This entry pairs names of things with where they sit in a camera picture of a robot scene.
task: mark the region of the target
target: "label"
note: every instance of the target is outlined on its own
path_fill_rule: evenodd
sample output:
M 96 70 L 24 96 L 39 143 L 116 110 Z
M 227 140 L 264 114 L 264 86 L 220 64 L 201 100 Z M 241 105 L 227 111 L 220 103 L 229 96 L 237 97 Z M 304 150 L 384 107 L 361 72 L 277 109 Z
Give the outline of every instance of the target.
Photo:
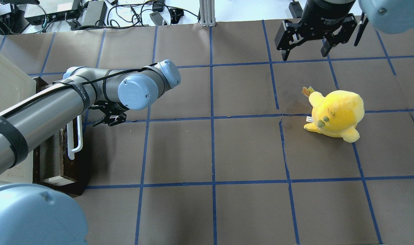
M 57 12 L 69 11 L 72 9 L 72 3 L 61 3 L 57 5 Z

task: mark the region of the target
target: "electronic device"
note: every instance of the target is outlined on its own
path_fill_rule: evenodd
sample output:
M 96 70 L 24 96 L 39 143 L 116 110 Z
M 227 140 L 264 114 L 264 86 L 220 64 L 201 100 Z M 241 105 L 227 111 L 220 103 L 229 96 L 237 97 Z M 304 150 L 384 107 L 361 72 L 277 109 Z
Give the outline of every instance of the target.
M 157 0 L 156 2 L 159 4 L 153 4 L 153 11 L 163 12 L 165 0 Z
M 27 25 L 24 11 L 19 10 L 16 5 L 7 3 L 0 6 L 0 35 L 21 33 Z
M 151 17 L 151 20 L 154 22 L 154 24 L 157 26 L 168 25 L 168 23 L 163 19 L 163 17 L 157 11 L 152 12 L 151 14 L 149 14 L 149 16 Z
M 107 5 L 104 1 L 89 1 L 82 25 L 102 25 L 106 12 Z
M 81 0 L 42 0 L 40 6 L 47 13 L 49 21 L 78 18 L 81 15 Z M 31 25 L 40 25 L 45 21 L 44 11 L 37 5 L 28 4 L 24 14 Z

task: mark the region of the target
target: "metal post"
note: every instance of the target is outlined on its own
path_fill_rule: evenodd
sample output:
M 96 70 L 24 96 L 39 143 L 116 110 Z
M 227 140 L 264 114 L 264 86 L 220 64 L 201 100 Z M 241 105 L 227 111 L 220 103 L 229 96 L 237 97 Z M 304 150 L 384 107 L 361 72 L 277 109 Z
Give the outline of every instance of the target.
M 202 27 L 216 26 L 214 0 L 200 0 L 200 16 Z

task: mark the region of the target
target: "velcro strap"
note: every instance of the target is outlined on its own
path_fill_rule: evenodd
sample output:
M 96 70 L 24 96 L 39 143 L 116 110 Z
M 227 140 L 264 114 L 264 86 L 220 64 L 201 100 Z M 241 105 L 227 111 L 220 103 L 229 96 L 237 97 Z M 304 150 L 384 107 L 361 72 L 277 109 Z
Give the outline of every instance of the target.
M 86 89 L 84 88 L 83 84 L 81 82 L 76 82 L 73 80 L 70 80 L 69 82 L 66 82 L 66 84 L 72 85 L 74 90 L 78 93 L 78 95 L 83 100 L 83 113 L 89 108 L 90 106 L 90 99 L 89 95 L 86 92 Z
M 106 72 L 106 74 L 104 75 L 105 77 L 107 77 L 112 71 L 114 71 L 114 70 L 109 70 L 109 71 L 107 71 Z M 106 98 L 106 100 L 107 101 L 111 101 L 108 97 L 107 97 L 107 89 L 106 89 L 106 82 L 107 82 L 107 79 L 104 79 L 103 81 L 102 81 L 102 92 L 103 92 L 103 94 L 104 94 L 104 98 Z
M 19 130 L 0 116 L 0 133 L 11 143 L 11 149 L 15 155 L 15 162 L 11 167 L 24 161 L 28 155 L 28 144 Z

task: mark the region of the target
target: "blue joint cap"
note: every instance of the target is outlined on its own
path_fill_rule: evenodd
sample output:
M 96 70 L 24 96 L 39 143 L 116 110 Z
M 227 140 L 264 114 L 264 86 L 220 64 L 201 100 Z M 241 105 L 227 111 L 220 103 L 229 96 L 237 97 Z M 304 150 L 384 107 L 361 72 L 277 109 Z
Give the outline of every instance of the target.
M 78 66 L 73 66 L 68 68 L 68 70 L 66 70 L 66 72 L 63 74 L 62 79 L 67 79 L 71 76 L 71 74 L 78 69 Z
M 175 88 L 181 83 L 181 76 L 178 68 L 172 61 L 164 60 L 162 62 L 158 62 L 154 67 L 163 72 L 171 88 Z
M 127 76 L 120 83 L 118 97 L 125 107 L 131 110 L 142 110 L 157 100 L 159 88 L 153 79 L 137 73 Z

